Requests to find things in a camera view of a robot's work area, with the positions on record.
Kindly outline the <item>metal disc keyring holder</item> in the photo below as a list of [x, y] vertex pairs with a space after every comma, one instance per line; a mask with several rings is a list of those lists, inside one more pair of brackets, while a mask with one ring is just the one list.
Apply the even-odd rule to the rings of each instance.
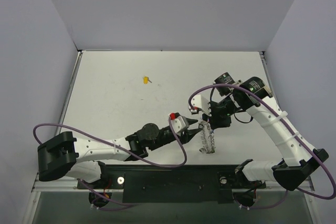
[[198, 124], [198, 128], [202, 128], [203, 130], [200, 132], [201, 135], [201, 148], [199, 151], [202, 154], [213, 154], [215, 153], [215, 140], [214, 135], [210, 135], [209, 132], [211, 129], [211, 126], [209, 122], [200, 120]]

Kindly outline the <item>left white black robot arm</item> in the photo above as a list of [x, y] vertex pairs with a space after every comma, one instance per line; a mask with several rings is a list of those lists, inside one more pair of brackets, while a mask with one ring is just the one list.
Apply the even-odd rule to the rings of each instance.
[[154, 151], [174, 141], [180, 147], [188, 143], [201, 129], [190, 129], [197, 123], [174, 113], [169, 117], [169, 125], [159, 128], [154, 123], [145, 124], [133, 134], [101, 140], [81, 130], [77, 132], [84, 138], [74, 137], [74, 127], [40, 143], [38, 153], [38, 172], [41, 182], [50, 182], [62, 177], [82, 179], [96, 188], [104, 187], [109, 179], [104, 160], [121, 162], [144, 161], [149, 151]]

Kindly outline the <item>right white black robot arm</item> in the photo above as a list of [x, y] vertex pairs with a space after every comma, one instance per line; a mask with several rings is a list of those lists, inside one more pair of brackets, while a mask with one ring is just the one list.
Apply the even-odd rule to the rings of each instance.
[[259, 77], [251, 77], [245, 82], [234, 81], [226, 72], [214, 82], [246, 89], [267, 106], [239, 89], [217, 87], [223, 99], [210, 102], [211, 127], [229, 126], [230, 116], [242, 110], [259, 123], [282, 155], [279, 162], [246, 161], [234, 175], [237, 185], [246, 187], [256, 180], [269, 180], [293, 191], [320, 166], [320, 162], [328, 159], [326, 150], [315, 148], [294, 128], [287, 118], [287, 112], [281, 110], [270, 88]]

